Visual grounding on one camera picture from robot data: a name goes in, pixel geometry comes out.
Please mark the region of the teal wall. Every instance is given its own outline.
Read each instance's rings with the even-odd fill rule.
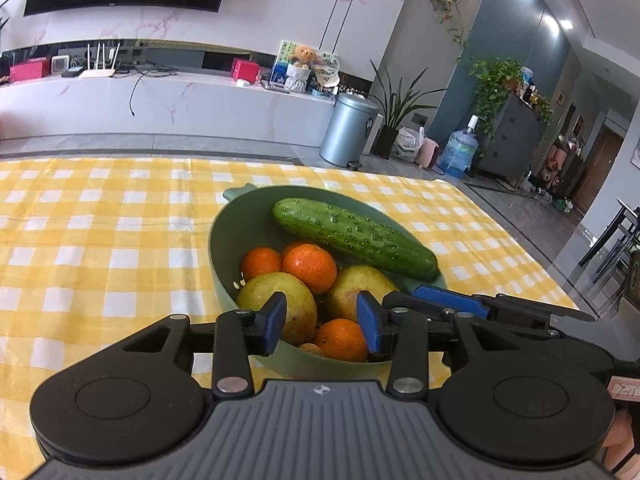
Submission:
[[[482,0],[469,44],[429,128],[431,139],[445,143],[471,116],[476,86],[476,78],[468,75],[472,58],[519,61],[533,70],[538,91],[551,98],[570,46],[561,28],[556,33],[544,21],[547,14],[543,0]]]

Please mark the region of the door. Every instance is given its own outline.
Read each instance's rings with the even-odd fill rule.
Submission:
[[[573,193],[574,205],[582,214],[587,212],[604,184],[622,146],[622,137],[604,128],[596,139],[586,161],[582,181]]]

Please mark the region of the floor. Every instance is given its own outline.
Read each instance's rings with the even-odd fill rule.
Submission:
[[[319,156],[318,148],[221,137],[87,134],[0,141],[0,160],[76,155],[183,155],[334,168]],[[604,285],[592,286],[590,276],[604,256],[599,254],[586,269],[577,267],[589,249],[591,235],[577,224],[575,216],[558,211],[540,195],[509,190],[486,176],[457,179],[392,158],[363,155],[361,163],[362,171],[368,173],[450,182],[507,230],[580,309],[595,316],[608,316],[612,312],[609,297],[617,290],[623,275],[614,276]]]

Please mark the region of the white plastic bag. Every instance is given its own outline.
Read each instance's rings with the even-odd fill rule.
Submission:
[[[391,155],[406,162],[413,162],[423,142],[424,134],[410,128],[400,128],[394,145],[391,147]]]

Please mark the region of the green bowl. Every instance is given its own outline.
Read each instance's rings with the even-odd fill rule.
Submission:
[[[223,196],[229,200],[218,214],[209,234],[209,258],[218,301],[223,310],[238,308],[236,298],[240,289],[240,262],[244,255],[258,246],[282,251],[295,240],[277,225],[271,207],[283,198],[308,198],[339,206],[382,224],[394,227],[407,237],[415,237],[397,222],[358,200],[325,189],[302,186],[269,186],[257,188],[247,184],[227,189]],[[333,253],[339,267],[360,263],[357,258]],[[410,294],[419,285],[447,288],[442,276],[425,283],[386,272],[402,292]],[[280,341],[270,357],[257,357],[264,366],[285,377],[300,380],[386,380],[390,362],[350,363],[327,359],[299,350]]]

